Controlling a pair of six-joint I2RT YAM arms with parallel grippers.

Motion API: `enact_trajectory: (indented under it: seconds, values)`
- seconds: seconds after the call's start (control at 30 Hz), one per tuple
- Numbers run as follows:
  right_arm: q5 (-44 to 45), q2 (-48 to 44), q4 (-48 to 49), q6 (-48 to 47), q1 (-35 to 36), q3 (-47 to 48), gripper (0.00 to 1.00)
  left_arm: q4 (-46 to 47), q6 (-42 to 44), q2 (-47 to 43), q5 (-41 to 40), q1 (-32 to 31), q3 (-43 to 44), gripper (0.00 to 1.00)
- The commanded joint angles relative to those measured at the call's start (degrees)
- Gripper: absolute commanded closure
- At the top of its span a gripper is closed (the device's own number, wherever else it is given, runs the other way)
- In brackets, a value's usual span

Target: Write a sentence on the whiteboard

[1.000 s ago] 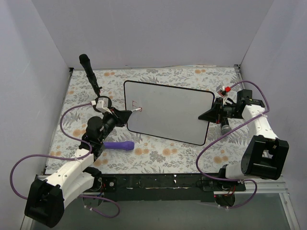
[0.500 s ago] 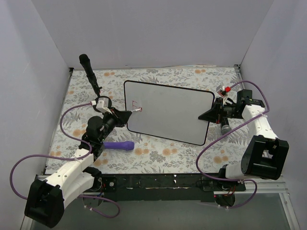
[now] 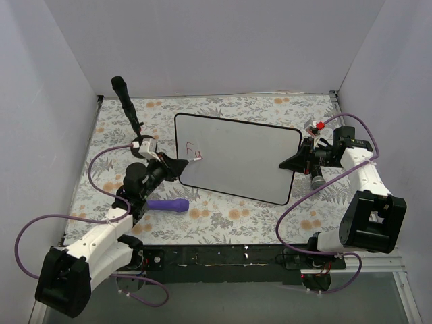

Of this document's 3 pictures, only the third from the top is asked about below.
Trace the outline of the white whiteboard black frame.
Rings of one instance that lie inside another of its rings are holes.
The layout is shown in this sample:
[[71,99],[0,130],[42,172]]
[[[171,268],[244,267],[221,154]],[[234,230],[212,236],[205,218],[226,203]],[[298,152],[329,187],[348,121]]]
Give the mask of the white whiteboard black frame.
[[296,128],[178,113],[174,117],[178,159],[189,162],[185,186],[274,205],[290,200],[294,174],[279,164],[298,152]]

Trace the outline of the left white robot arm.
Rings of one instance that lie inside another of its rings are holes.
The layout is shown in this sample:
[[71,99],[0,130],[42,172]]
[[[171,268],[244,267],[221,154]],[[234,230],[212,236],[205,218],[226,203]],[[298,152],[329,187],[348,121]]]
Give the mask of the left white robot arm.
[[73,244],[47,253],[36,300],[74,318],[84,310],[92,291],[112,273],[143,266],[143,243],[127,233],[146,213],[149,195],[162,182],[177,180],[188,163],[159,153],[147,164],[130,164],[105,219]]

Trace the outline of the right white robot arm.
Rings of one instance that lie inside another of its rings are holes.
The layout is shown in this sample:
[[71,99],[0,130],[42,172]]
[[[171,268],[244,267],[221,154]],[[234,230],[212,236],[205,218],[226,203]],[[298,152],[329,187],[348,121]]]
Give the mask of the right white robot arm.
[[317,138],[318,128],[310,133],[298,152],[281,162],[279,168],[305,175],[316,173],[322,167],[341,168],[354,196],[337,229],[317,232],[309,238],[306,262],[318,269],[328,263],[331,255],[356,251],[391,253],[407,206],[381,180],[371,143],[357,139],[352,126],[336,128],[331,144]]

